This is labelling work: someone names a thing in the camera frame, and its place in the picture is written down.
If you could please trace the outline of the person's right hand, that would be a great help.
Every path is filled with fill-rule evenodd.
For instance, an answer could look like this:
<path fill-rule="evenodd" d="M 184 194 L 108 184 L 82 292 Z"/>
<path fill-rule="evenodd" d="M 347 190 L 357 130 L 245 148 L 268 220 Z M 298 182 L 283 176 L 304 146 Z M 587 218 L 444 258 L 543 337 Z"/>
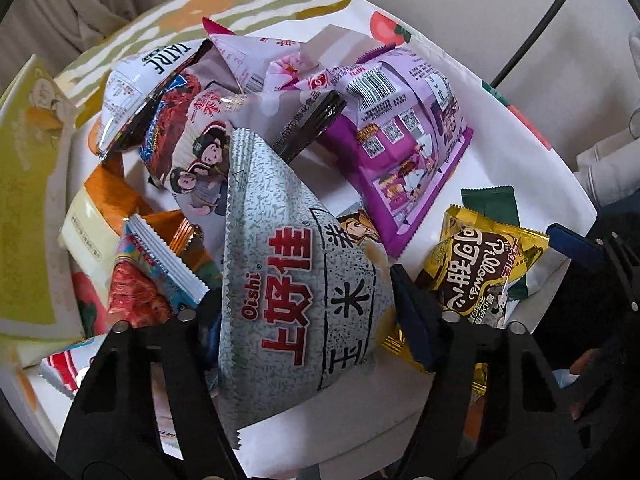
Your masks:
<path fill-rule="evenodd" d="M 579 419 L 590 398 L 596 393 L 602 378 L 602 364 L 602 351 L 590 349 L 570 367 L 570 372 L 577 375 L 570 401 L 572 419 Z"/>

